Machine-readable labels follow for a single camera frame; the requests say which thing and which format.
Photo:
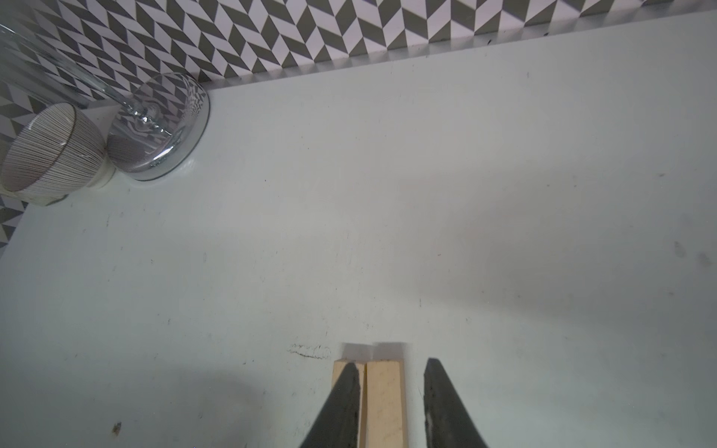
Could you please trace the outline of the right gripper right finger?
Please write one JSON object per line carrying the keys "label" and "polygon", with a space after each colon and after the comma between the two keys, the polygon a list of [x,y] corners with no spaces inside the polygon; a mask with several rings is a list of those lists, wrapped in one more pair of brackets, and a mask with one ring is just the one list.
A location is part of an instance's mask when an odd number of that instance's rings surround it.
{"label": "right gripper right finger", "polygon": [[429,448],[487,448],[438,358],[427,361],[423,402]]}

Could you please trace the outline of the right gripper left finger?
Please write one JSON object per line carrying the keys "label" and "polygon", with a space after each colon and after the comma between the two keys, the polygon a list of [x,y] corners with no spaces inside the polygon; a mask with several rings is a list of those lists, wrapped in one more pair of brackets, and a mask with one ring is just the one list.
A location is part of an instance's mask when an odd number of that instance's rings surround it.
{"label": "right gripper left finger", "polygon": [[361,405],[360,371],[343,367],[300,448],[358,447]]}

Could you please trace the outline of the natural wood block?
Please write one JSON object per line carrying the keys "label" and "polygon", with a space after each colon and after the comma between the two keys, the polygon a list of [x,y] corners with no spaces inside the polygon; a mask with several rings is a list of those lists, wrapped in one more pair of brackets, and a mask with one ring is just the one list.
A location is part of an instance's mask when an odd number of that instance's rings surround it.
{"label": "natural wood block", "polygon": [[353,360],[336,360],[332,367],[332,386],[335,386],[345,366],[349,363],[354,363],[358,370],[358,384],[360,385],[360,407],[358,407],[358,433],[357,433],[357,447],[366,447],[366,378],[367,369],[366,364],[363,362]]}
{"label": "natural wood block", "polygon": [[366,444],[408,447],[405,375],[401,360],[370,361],[366,379]]}

